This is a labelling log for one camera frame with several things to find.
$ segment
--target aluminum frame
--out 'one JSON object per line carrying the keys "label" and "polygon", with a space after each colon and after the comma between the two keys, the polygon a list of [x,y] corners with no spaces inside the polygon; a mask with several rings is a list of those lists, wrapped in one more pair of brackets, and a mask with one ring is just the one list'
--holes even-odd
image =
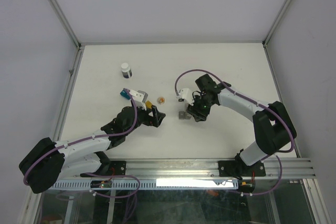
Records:
{"label": "aluminum frame", "polygon": [[[279,90],[277,78],[276,78],[271,61],[268,56],[267,44],[269,43],[272,35],[274,34],[278,25],[280,24],[284,14],[286,13],[286,10],[290,6],[291,1],[292,0],[285,0],[269,33],[267,34],[263,42],[265,53],[266,53],[266,56],[267,56],[267,59],[270,65],[272,76],[273,76],[280,99],[281,99],[281,92]],[[69,37],[71,38],[72,42],[77,47],[77,53],[75,56],[73,68],[69,70],[70,78],[69,78],[69,81],[66,87],[65,96],[64,96],[64,99],[62,101],[62,105],[59,111],[58,121],[53,131],[52,139],[54,141],[57,141],[60,139],[60,136],[63,130],[67,110],[68,110],[69,103],[71,100],[72,91],[75,86],[76,77],[77,77],[77,73],[79,70],[80,61],[81,61],[84,47],[81,47],[80,41],[78,40],[76,34],[74,33],[69,22],[67,21],[66,16],[64,15],[57,0],[49,0],[49,2],[55,11],[55,14],[57,15],[63,27],[65,28],[66,32],[68,33]],[[300,151],[297,146],[296,146],[296,153],[297,153],[297,156],[300,157]],[[193,159],[193,161],[191,161],[190,159],[174,159],[174,160],[172,159],[166,159],[166,160],[164,159],[160,159],[160,160],[159,159],[152,159],[152,160],[130,159],[128,160],[127,174],[133,172],[133,173],[138,173],[140,177],[147,177],[147,178],[155,177],[155,176],[163,176],[163,177],[178,176],[180,177],[181,171],[183,171],[183,172],[188,172],[189,173],[188,176],[191,176],[191,177],[194,176],[197,178],[205,177],[208,179],[215,179],[218,173],[218,167],[216,170],[215,163],[218,160],[223,160],[223,159]],[[319,189],[318,182],[316,180],[315,174],[313,173],[313,169],[312,169],[309,159],[282,158],[281,160],[284,165],[283,179],[286,179],[286,178],[287,179],[303,179],[302,181],[306,188],[307,202],[311,206],[311,210],[316,220],[316,223],[331,223],[330,216],[328,214],[327,208],[323,201],[321,191]],[[174,167],[173,168],[164,167],[164,165],[169,165],[169,164],[171,166],[172,162],[175,162],[175,164],[177,165],[175,168]],[[183,166],[183,164],[185,164],[184,162],[188,163],[187,167],[181,167]],[[268,159],[267,161],[265,161],[265,168],[266,168],[266,173],[268,176],[265,177],[264,179],[276,179],[278,177],[279,169],[278,169],[278,164],[276,163],[277,163],[277,160],[275,161],[273,159]],[[27,191],[23,209],[20,214],[19,223],[34,223],[34,219],[36,218],[36,212],[38,210],[40,198],[41,198],[40,194],[35,195],[30,189]]]}

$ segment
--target white table surface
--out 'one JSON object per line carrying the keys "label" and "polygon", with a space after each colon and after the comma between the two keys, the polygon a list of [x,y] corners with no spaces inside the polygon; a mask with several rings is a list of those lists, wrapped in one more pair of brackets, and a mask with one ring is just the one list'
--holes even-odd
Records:
{"label": "white table surface", "polygon": [[[120,65],[133,72],[125,79]],[[111,158],[229,158],[254,140],[253,124],[242,115],[214,105],[206,122],[179,120],[184,103],[174,82],[184,71],[208,70],[258,100],[279,100],[262,44],[164,44],[86,46],[61,139],[91,135],[112,121],[130,101],[123,88],[143,90],[166,114],[159,128],[141,125],[126,141],[106,151]],[[197,90],[201,72],[182,77],[178,88]],[[163,96],[165,103],[156,100]],[[280,154],[295,157],[295,153]]]}

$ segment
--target blue object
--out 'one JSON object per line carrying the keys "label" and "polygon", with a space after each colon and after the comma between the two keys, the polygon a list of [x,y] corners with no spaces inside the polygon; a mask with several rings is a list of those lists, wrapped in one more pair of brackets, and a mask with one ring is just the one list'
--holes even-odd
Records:
{"label": "blue object", "polygon": [[129,96],[124,90],[122,90],[122,91],[120,92],[120,94],[121,94],[122,97],[125,97],[127,100],[130,100],[130,99],[131,99],[130,96]]}

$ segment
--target white wall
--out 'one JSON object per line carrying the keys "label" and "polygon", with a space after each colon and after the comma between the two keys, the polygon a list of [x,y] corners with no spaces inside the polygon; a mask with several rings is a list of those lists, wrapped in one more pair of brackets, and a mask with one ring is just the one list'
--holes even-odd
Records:
{"label": "white wall", "polygon": [[57,0],[81,42],[261,42],[285,0]]}
{"label": "white wall", "polygon": [[19,162],[49,136],[74,55],[47,0],[0,0],[1,223],[17,223],[27,190]]}
{"label": "white wall", "polygon": [[336,222],[336,0],[294,0],[269,44],[302,155]]}

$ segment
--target metal bracket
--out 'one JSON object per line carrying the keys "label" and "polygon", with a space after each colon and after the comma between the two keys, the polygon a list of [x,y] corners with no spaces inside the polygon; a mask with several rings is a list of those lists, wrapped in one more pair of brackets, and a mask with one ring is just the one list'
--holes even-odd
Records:
{"label": "metal bracket", "polygon": [[[218,161],[218,170],[219,170],[219,176],[220,177],[230,177],[231,175],[226,173],[225,167],[230,166],[232,167],[233,165],[236,164],[236,161]],[[253,171],[255,173],[255,177],[266,177],[266,170],[264,164],[259,161],[255,163],[253,166],[251,166],[246,172],[241,174],[242,177],[252,177]]]}
{"label": "metal bracket", "polygon": [[72,69],[69,70],[70,76],[72,76],[74,74],[74,71],[75,71],[74,68],[72,68]]}
{"label": "metal bracket", "polygon": [[114,161],[114,160],[111,161],[109,170],[113,172],[113,169],[114,169],[114,175],[125,175],[126,161]]}

